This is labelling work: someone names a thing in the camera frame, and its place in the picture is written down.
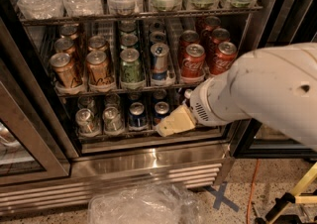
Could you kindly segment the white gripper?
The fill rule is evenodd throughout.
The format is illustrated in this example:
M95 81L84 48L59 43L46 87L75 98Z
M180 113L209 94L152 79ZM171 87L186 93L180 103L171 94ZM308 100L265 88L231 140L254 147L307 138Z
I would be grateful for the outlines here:
M224 72L199 84L190 95L191 111L186 105L179 105L160 120L156 131L167 137L194 129L196 120L201 125L213 127L249 119L231 96L227 77L228 73Z

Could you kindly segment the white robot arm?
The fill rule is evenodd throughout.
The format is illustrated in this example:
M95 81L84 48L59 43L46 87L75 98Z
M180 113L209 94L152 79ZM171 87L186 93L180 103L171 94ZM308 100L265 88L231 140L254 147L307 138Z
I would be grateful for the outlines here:
M248 52L200 83L157 125L163 136L254 118L317 151L317 44Z

